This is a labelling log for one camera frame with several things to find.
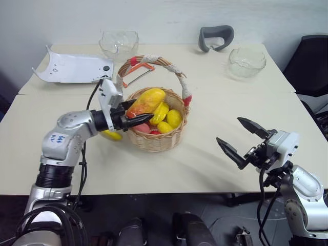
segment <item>basket handle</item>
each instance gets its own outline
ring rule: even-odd
[[[176,65],[172,64],[171,62],[165,60],[163,57],[160,57],[158,55],[139,55],[131,59],[128,59],[117,72],[116,82],[118,83],[118,86],[120,87],[123,86],[123,77],[131,70],[133,66],[135,66],[138,63],[152,63],[156,65],[161,65],[164,68],[166,68],[169,72],[175,73],[182,86],[182,100],[184,106],[185,107],[189,106],[192,97],[191,97],[191,93],[187,88],[185,74],[182,73],[176,67]]]

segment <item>handwritten label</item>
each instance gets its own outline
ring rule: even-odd
[[[68,135],[66,135],[66,134],[60,134],[57,132],[52,133],[49,138],[49,141],[50,141],[49,147],[57,148],[60,145],[64,144],[67,139],[67,136]]]

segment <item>white wall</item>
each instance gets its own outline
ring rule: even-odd
[[[110,28],[190,44],[200,27],[224,24],[234,43],[264,43],[283,69],[301,36],[328,32],[327,13],[328,0],[1,0],[0,72],[19,89],[45,44],[95,44]]]

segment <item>black cable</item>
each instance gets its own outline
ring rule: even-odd
[[[81,220],[81,218],[74,212],[74,210],[72,210],[68,206],[62,205],[60,203],[53,203],[53,204],[50,204],[49,206],[62,209],[64,212],[66,212],[68,215],[70,215],[70,217],[73,219],[73,221],[75,222],[75,224],[79,230],[79,237],[80,237],[79,246],[88,246],[89,238],[88,238],[86,227],[85,227],[83,221]]]
[[[275,200],[277,199],[279,193],[280,193],[280,187],[277,188],[276,193],[275,193],[274,196],[272,197],[272,199],[271,199],[271,201],[270,201],[270,203],[269,203],[269,206],[268,206],[268,208],[267,208],[267,210],[266,210],[266,212],[265,212],[264,219],[263,219],[262,224],[261,224],[261,226],[260,226],[260,232],[263,233],[264,235],[265,235],[265,233],[264,233],[264,225],[265,225],[265,223],[266,223],[266,221],[267,221],[267,218],[268,218],[268,216],[269,216],[269,214],[270,214],[271,208],[272,208],[272,206],[273,206]],[[268,239],[266,238],[266,236],[265,236],[264,238],[265,238],[267,244],[270,246],[270,243],[269,243]]]
[[[75,246],[75,239],[74,239],[74,234],[73,234],[73,228],[72,225],[70,224],[68,218],[65,216],[63,211],[59,208],[54,208],[54,207],[42,207],[38,208],[35,210],[32,210],[31,212],[27,213],[24,215],[18,222],[17,228],[16,228],[16,238],[19,238],[22,235],[22,226],[24,222],[31,217],[36,217],[42,212],[52,212],[55,215],[58,216],[58,218],[61,221],[61,224],[63,225],[63,229],[66,235],[66,240],[67,240],[67,245]]]
[[[262,222],[261,222],[261,207],[262,207],[262,205],[264,203],[264,200],[265,200],[265,192],[264,192],[264,186],[263,186],[264,173],[265,173],[265,168],[262,168],[261,171],[260,171],[260,177],[259,177],[260,190],[261,190],[261,199],[260,199],[260,202],[258,203],[257,210],[256,210],[256,217],[257,217],[257,221],[258,221],[258,224],[259,224],[260,228],[261,228],[261,225],[262,225]],[[262,245],[266,246],[264,241],[263,241],[262,234],[265,238],[267,237],[264,231],[259,230],[258,231],[258,237],[260,238],[260,241],[261,241]]]
[[[89,107],[90,107],[92,98],[93,98],[94,94],[96,93],[96,91],[98,90],[98,88],[101,85],[101,83],[103,83],[103,79],[100,79],[98,81],[96,87],[93,89],[93,91],[92,91],[92,93],[91,93],[91,95],[89,97],[86,110],[89,110]],[[80,187],[78,189],[78,193],[77,193],[75,202],[73,204],[73,210],[76,210],[76,208],[78,206],[78,203],[80,201],[80,197],[81,197],[81,193],[82,193],[83,187],[84,187],[84,185],[85,185],[85,183],[87,181],[88,169],[87,169],[87,160],[86,160],[86,150],[87,150],[87,143],[84,142],[83,148],[81,149],[81,152],[82,152],[82,162],[80,162],[80,165],[82,165],[82,168],[81,168]]]

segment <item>wicker basket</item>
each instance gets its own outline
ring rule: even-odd
[[[122,84],[122,78],[131,69],[131,67],[136,65],[137,63],[153,63],[157,65],[162,65],[168,71],[174,72],[182,85],[182,98],[176,93],[174,93],[172,90],[161,88],[166,93],[165,102],[170,106],[170,109],[176,109],[182,115],[182,122],[179,127],[174,129],[172,132],[159,135],[147,134],[136,131],[134,129],[130,129],[128,131],[128,137],[131,142],[137,145],[142,150],[148,152],[159,152],[169,150],[177,146],[181,142],[183,128],[187,124],[187,115],[189,112],[191,94],[187,89],[185,75],[181,71],[179,71],[175,65],[171,64],[169,61],[163,59],[162,57],[154,55],[142,55],[127,60],[127,62],[118,71],[117,82]],[[127,100],[137,99],[144,91],[150,88],[151,87],[144,88],[133,93],[128,97]]]

